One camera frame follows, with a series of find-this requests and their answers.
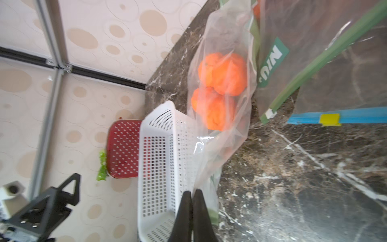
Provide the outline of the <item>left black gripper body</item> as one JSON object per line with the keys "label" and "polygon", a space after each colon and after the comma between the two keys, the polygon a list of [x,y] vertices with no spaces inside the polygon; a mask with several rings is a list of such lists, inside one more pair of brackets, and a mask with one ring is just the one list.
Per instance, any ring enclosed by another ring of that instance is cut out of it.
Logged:
{"label": "left black gripper body", "polygon": [[49,188],[9,219],[1,220],[2,242],[55,242],[51,233],[65,220],[65,192]]}

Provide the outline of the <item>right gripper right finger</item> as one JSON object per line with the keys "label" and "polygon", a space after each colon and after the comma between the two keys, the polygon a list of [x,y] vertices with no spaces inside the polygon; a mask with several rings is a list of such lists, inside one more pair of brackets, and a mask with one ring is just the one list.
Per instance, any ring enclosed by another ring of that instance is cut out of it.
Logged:
{"label": "right gripper right finger", "polygon": [[194,242],[218,242],[200,189],[195,191],[192,205]]}

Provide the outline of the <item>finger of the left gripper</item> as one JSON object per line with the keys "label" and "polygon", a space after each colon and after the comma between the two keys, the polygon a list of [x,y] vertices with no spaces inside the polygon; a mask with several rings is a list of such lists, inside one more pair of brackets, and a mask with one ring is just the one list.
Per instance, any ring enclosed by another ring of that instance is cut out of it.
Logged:
{"label": "finger of the left gripper", "polygon": [[70,175],[58,187],[55,187],[55,208],[64,209],[68,205],[76,206],[80,201],[81,175]]}

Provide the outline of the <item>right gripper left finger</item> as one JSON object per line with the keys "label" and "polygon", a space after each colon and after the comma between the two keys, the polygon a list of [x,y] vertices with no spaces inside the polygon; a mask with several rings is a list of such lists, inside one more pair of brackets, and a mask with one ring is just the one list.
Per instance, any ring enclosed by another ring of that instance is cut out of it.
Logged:
{"label": "right gripper left finger", "polygon": [[178,213],[168,242],[191,242],[193,228],[193,208],[190,191],[182,195]]}

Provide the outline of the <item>orange toy mandarin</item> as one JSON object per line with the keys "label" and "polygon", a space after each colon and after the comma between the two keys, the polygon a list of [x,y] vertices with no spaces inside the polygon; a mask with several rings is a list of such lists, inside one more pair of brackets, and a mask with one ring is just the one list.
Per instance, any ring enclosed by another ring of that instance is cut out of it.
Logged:
{"label": "orange toy mandarin", "polygon": [[212,71],[212,86],[221,95],[239,96],[247,87],[247,64],[236,53],[225,56]]}
{"label": "orange toy mandarin", "polygon": [[193,92],[190,102],[196,113],[201,114],[204,111],[205,102],[212,96],[213,91],[212,87],[206,87],[198,88]]}
{"label": "orange toy mandarin", "polygon": [[206,127],[213,131],[225,131],[232,127],[236,114],[236,103],[233,97],[216,92],[206,100],[204,121]]}
{"label": "orange toy mandarin", "polygon": [[216,52],[208,54],[201,61],[198,68],[198,76],[200,82],[206,87],[214,87],[213,69],[220,63],[223,54]]}

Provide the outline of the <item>blue-seal clear zip-top bag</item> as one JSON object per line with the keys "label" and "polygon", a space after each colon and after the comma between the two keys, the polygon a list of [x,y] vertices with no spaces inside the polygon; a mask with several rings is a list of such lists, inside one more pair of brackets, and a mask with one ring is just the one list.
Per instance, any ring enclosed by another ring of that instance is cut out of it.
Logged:
{"label": "blue-seal clear zip-top bag", "polygon": [[300,87],[288,123],[386,122],[387,21],[382,20]]}

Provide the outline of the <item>green-seal clear zip-top bag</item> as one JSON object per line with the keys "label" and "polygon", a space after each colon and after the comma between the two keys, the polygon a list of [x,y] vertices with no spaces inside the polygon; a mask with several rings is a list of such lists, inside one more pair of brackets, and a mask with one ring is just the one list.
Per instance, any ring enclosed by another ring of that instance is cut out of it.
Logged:
{"label": "green-seal clear zip-top bag", "polygon": [[267,124],[294,91],[386,15],[386,1],[261,1],[261,122]]}

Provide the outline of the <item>green toy lettuce leaf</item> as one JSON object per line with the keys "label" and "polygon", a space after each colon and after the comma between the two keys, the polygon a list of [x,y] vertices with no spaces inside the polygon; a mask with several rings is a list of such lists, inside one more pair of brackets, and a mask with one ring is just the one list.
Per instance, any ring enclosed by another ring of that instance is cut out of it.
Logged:
{"label": "green toy lettuce leaf", "polygon": [[107,166],[106,166],[106,152],[100,151],[99,153],[100,169],[97,175],[97,181],[106,180],[107,178]]}

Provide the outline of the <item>white perforated plastic basket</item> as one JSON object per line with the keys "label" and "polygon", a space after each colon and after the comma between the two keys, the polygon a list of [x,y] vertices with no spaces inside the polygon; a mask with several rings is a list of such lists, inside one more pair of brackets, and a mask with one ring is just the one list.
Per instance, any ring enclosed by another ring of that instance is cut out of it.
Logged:
{"label": "white perforated plastic basket", "polygon": [[140,128],[138,232],[142,242],[168,242],[182,195],[203,192],[211,224],[218,222],[216,190],[225,134],[204,131],[167,101]]}

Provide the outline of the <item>silver aluminium left rail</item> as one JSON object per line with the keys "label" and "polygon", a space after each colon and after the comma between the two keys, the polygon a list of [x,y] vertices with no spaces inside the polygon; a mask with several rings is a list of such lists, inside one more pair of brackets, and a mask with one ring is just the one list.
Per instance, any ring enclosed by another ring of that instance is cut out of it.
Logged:
{"label": "silver aluminium left rail", "polygon": [[52,56],[54,76],[36,150],[32,177],[28,190],[29,200],[33,200],[41,193],[65,63],[60,48],[60,39],[54,17],[54,1],[35,1],[34,4]]}

